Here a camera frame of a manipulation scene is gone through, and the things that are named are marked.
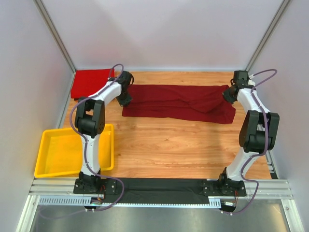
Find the dark red t-shirt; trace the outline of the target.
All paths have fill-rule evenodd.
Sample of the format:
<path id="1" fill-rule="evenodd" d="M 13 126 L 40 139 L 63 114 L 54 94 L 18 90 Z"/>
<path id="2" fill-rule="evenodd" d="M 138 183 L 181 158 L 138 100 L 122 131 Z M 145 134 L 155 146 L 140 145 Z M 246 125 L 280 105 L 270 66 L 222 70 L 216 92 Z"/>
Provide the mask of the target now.
<path id="1" fill-rule="evenodd" d="M 129 89 L 133 100 L 122 116 L 231 124 L 236 110 L 223 97 L 226 89 L 227 85 L 134 85 Z"/>

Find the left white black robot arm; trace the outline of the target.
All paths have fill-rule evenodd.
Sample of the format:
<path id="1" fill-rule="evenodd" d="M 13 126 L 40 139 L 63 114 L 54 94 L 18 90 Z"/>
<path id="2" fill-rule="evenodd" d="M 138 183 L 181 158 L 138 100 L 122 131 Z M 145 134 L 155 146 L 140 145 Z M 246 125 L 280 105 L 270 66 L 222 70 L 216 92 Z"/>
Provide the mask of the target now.
<path id="1" fill-rule="evenodd" d="M 74 130 L 80 135 L 83 146 L 83 164 L 78 185 L 98 185 L 100 179 L 98 145 L 105 128 L 105 107 L 114 99 L 117 99 L 121 107 L 128 106 L 132 101 L 128 89 L 133 83 L 133 75 L 121 71 L 116 78 L 109 78 L 94 94 L 81 97 L 74 107 L 75 121 L 71 122 L 71 125 L 75 126 Z"/>

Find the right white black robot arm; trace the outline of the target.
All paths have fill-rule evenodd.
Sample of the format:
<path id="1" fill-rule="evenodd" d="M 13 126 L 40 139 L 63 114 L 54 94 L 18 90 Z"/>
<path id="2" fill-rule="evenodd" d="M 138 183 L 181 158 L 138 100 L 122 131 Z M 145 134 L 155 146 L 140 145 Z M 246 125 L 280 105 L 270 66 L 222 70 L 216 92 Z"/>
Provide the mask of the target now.
<path id="1" fill-rule="evenodd" d="M 254 74 L 249 75 L 247 71 L 241 70 L 234 71 L 231 87 L 223 92 L 223 97 L 228 103 L 239 102 L 246 113 L 239 132 L 239 152 L 219 175 L 219 181 L 223 185 L 248 181 L 245 178 L 247 171 L 258 157 L 265 155 L 275 145 L 280 116 L 264 106 L 256 90 L 259 85 L 277 74 L 276 69 L 260 72 L 262 74 L 271 71 L 274 73 L 258 84 L 252 80 Z"/>

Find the bright red folded t-shirt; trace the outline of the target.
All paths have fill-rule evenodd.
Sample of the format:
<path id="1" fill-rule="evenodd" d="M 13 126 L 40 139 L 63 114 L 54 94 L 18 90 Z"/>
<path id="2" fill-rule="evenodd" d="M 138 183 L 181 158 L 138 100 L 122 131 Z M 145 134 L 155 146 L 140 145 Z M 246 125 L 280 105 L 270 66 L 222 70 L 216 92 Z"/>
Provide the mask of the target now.
<path id="1" fill-rule="evenodd" d="M 96 93 L 105 86 L 109 74 L 114 77 L 114 69 L 78 70 L 70 90 L 70 97 L 79 99 Z"/>

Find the yellow plastic bin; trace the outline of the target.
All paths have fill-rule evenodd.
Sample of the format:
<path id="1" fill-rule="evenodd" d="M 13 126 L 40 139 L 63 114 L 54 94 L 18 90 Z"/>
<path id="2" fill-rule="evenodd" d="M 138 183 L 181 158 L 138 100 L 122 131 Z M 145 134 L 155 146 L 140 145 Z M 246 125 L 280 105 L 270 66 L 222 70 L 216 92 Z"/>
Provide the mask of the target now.
<path id="1" fill-rule="evenodd" d="M 114 168 L 114 126 L 100 135 L 98 160 L 102 172 Z M 76 176 L 82 168 L 82 138 L 72 128 L 45 130 L 35 166 L 36 178 Z"/>

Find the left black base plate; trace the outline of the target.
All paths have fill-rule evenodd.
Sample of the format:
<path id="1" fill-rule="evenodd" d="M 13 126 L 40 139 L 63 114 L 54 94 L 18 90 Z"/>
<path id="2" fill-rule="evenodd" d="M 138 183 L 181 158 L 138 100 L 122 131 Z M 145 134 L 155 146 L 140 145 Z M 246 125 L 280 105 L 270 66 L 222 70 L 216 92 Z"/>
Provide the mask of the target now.
<path id="1" fill-rule="evenodd" d="M 116 180 L 107 178 L 94 178 L 90 180 L 76 179 L 74 184 L 74 194 L 108 194 L 114 195 L 116 193 L 118 182 Z"/>

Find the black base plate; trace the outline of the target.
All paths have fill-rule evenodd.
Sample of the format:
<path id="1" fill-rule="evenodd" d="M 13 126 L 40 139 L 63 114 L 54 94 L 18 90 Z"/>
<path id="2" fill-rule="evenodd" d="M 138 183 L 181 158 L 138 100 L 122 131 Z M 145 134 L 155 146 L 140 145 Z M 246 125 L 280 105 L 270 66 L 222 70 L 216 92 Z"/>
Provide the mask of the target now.
<path id="1" fill-rule="evenodd" d="M 205 196 L 247 196 L 243 181 L 227 180 L 226 182 L 220 182 L 219 180 L 202 180 L 199 184 Z"/>
<path id="2" fill-rule="evenodd" d="M 94 178 L 90 180 L 76 179 L 74 184 L 74 194 L 108 194 L 114 195 L 116 193 L 118 182 L 116 180 L 107 178 Z"/>

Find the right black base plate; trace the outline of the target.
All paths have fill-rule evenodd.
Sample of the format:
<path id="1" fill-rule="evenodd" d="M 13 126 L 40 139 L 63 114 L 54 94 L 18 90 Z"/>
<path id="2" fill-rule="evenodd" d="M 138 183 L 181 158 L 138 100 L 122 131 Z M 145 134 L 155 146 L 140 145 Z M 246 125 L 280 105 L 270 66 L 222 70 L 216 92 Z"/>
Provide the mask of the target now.
<path id="1" fill-rule="evenodd" d="M 226 182 L 220 182 L 219 180 L 202 180 L 199 184 L 205 196 L 247 196 L 243 181 L 227 180 Z"/>

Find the right aluminium frame post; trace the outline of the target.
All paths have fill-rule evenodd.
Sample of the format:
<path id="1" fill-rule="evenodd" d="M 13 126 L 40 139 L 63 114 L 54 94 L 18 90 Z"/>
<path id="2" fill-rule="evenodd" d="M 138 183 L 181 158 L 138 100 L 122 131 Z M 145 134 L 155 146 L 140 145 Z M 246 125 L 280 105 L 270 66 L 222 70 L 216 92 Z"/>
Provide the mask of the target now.
<path id="1" fill-rule="evenodd" d="M 264 35 L 262 36 L 258 46 L 256 47 L 253 55 L 251 56 L 248 64 L 246 65 L 245 70 L 250 71 L 254 66 L 255 62 L 258 60 L 259 56 L 263 52 L 266 44 L 268 43 L 269 39 L 271 38 L 273 32 L 275 31 L 277 25 L 279 24 L 280 20 L 282 19 L 284 13 L 286 12 L 287 8 L 289 7 L 292 0 L 282 0 L 276 13 L 274 14 L 269 26 L 267 27 Z"/>

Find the aluminium frame post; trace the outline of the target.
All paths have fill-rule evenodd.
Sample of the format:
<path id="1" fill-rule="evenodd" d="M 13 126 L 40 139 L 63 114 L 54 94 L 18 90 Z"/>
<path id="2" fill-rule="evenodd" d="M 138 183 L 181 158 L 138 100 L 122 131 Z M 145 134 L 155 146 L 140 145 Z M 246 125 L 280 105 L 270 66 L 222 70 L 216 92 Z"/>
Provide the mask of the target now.
<path id="1" fill-rule="evenodd" d="M 67 49 L 65 48 L 65 45 L 62 41 L 62 39 L 60 38 L 60 35 L 44 5 L 44 2 L 42 0 L 34 0 L 33 1 L 34 4 L 36 5 L 39 13 L 41 14 L 41 17 L 43 18 L 46 26 L 48 27 L 52 37 L 54 38 L 63 58 L 65 59 L 66 63 L 68 64 L 69 68 L 71 69 L 71 71 L 73 73 L 76 73 L 76 67 L 67 51 Z"/>
<path id="2" fill-rule="evenodd" d="M 287 8 L 289 7 L 292 0 L 282 0 L 276 13 L 274 14 L 269 26 L 267 27 L 264 35 L 262 36 L 258 46 L 256 47 L 253 55 L 251 56 L 248 64 L 246 65 L 245 70 L 250 71 L 254 66 L 255 62 L 258 60 L 259 56 L 263 52 L 266 44 L 268 43 L 269 39 L 271 38 L 273 32 L 275 31 L 277 25 L 279 24 L 280 20 L 282 19 L 284 13 L 286 12 Z"/>

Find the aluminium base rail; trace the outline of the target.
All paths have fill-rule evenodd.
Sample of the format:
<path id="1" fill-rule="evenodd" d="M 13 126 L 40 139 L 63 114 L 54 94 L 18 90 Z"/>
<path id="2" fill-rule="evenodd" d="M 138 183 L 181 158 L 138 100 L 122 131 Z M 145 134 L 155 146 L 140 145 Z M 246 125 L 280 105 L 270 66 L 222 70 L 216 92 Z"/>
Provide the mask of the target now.
<path id="1" fill-rule="evenodd" d="M 30 195 L 72 195 L 76 177 L 35 178 L 30 187 Z M 197 192 L 209 197 L 251 197 L 257 199 L 292 199 L 292 191 L 287 180 L 260 179 L 233 181 L 212 179 L 168 179 L 168 178 L 121 178 L 125 191 L 173 191 Z"/>

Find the left aluminium frame post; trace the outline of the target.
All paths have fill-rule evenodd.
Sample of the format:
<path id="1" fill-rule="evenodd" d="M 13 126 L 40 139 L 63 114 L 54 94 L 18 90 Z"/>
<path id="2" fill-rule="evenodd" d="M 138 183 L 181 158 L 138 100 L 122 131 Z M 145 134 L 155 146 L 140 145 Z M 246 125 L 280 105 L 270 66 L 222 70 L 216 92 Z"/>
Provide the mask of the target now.
<path id="1" fill-rule="evenodd" d="M 69 68 L 71 69 L 71 71 L 73 73 L 76 73 L 76 67 L 67 51 L 67 49 L 65 48 L 65 45 L 62 41 L 62 39 L 60 38 L 60 35 L 44 5 L 44 2 L 42 0 L 34 0 L 33 1 L 34 4 L 36 5 L 39 13 L 41 14 L 41 17 L 43 18 L 46 26 L 48 27 L 52 37 L 54 38 L 63 58 L 65 59 L 66 63 L 68 64 Z"/>

